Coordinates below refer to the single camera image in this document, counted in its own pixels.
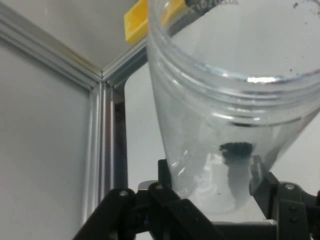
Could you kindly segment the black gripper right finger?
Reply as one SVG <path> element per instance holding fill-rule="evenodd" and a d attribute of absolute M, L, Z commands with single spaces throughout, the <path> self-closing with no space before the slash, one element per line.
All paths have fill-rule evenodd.
<path fill-rule="evenodd" d="M 275 240 L 320 238 L 320 194 L 305 192 L 298 184 L 280 182 L 257 155 L 250 166 L 250 195 L 267 220 L 275 224 Z"/>

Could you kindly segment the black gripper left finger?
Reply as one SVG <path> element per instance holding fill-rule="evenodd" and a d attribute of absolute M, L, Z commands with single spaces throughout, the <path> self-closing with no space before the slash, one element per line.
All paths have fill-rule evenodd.
<path fill-rule="evenodd" d="M 225 239 L 190 200 L 172 190 L 167 160 L 159 160 L 157 167 L 158 180 L 147 189 L 109 191 L 74 239 L 134 240 L 145 232 L 154 240 Z"/>

